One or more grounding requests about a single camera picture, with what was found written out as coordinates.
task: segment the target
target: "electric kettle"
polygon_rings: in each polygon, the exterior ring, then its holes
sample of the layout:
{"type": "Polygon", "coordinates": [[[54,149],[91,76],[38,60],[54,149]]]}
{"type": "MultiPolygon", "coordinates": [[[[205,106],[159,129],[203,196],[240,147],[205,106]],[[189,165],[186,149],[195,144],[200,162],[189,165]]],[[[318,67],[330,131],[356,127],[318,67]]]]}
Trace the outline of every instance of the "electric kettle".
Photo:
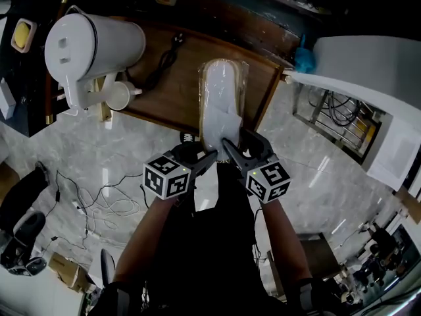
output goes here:
{"type": "Polygon", "coordinates": [[[70,108],[85,109],[107,100],[116,75],[134,65],[145,50],[145,34],[133,22],[83,13],[67,14],[50,30],[45,64],[60,83],[70,108]],[[88,92],[91,81],[106,76],[100,92],[88,92]]]}

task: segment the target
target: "yellow object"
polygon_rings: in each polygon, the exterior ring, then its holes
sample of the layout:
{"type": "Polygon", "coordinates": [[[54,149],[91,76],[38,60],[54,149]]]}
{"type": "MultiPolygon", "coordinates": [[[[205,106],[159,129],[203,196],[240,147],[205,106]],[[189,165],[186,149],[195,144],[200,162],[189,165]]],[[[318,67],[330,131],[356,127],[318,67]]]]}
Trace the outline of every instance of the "yellow object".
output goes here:
{"type": "Polygon", "coordinates": [[[30,28],[25,22],[21,22],[16,27],[16,32],[14,33],[14,41],[16,42],[19,48],[25,47],[26,40],[29,36],[30,28]]]}

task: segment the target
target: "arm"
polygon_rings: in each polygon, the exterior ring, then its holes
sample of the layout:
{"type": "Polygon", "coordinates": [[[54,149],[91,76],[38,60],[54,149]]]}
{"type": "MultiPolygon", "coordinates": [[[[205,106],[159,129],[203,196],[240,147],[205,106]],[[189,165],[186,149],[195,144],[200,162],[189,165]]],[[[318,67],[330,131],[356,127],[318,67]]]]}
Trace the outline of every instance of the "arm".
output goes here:
{"type": "Polygon", "coordinates": [[[262,205],[270,245],[285,291],[303,278],[311,278],[304,249],[279,200],[262,205]]]}
{"type": "Polygon", "coordinates": [[[118,260],[114,282],[131,283],[144,277],[152,264],[166,218],[176,197],[155,198],[118,260]]]}

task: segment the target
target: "marble floor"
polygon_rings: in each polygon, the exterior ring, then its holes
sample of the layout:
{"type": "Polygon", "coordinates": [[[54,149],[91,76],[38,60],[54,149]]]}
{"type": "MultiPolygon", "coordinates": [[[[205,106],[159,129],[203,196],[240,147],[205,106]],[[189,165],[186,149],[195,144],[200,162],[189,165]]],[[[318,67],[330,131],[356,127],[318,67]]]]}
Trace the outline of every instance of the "marble floor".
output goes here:
{"type": "MultiPolygon", "coordinates": [[[[376,213],[380,213],[377,220],[382,225],[400,204],[387,186],[366,176],[344,152],[292,116],[293,89],[294,85],[280,82],[259,132],[270,140],[293,179],[282,205],[296,232],[323,232],[338,261],[343,261],[369,239],[367,233],[354,233],[359,225],[376,213]]],[[[54,205],[57,170],[80,187],[78,193],[71,181],[57,178],[61,201],[48,216],[37,246],[44,248],[53,236],[65,237],[76,246],[58,239],[51,242],[48,251],[57,251],[89,267],[102,245],[123,248],[145,214],[141,179],[126,178],[118,186],[119,191],[109,188],[103,192],[104,198],[99,200],[103,208],[94,205],[93,211],[88,209],[89,230],[95,232],[84,241],[87,250],[82,247],[85,216],[72,202],[77,202],[79,196],[89,205],[102,185],[116,184],[126,174],[140,174],[142,162],[179,143],[179,132],[120,113],[113,114],[112,122],[102,123],[95,107],[72,115],[59,115],[55,124],[30,139],[4,124],[0,124],[0,135],[10,150],[7,163],[21,178],[37,160],[51,171],[51,185],[34,203],[35,209],[48,212],[54,205]],[[104,208],[105,201],[125,217],[107,214],[111,210],[104,208]]],[[[197,182],[197,210],[216,203],[217,186],[213,167],[197,182]]],[[[151,203],[153,195],[147,192],[146,199],[151,203]]],[[[251,198],[251,206],[254,211],[259,206],[255,197],[251,198]]],[[[270,244],[262,215],[258,216],[256,231],[262,257],[266,257],[270,244]]],[[[267,261],[261,263],[260,273],[266,289],[274,291],[267,261]]]]}

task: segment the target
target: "wooden table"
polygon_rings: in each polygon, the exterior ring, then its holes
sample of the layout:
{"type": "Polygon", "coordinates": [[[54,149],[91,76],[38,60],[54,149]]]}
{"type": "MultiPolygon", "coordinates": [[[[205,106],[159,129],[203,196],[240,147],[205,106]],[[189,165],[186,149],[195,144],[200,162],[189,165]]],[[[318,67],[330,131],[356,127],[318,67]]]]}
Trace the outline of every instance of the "wooden table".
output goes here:
{"type": "Polygon", "coordinates": [[[122,112],[179,131],[199,134],[199,68],[217,58],[245,61],[249,65],[243,127],[256,130],[278,85],[283,67],[210,36],[142,20],[116,17],[139,24],[146,35],[146,49],[139,62],[128,72],[141,88],[146,77],[156,69],[161,55],[171,48],[174,34],[183,32],[185,43],[178,59],[162,76],[158,86],[132,101],[122,112]]]}

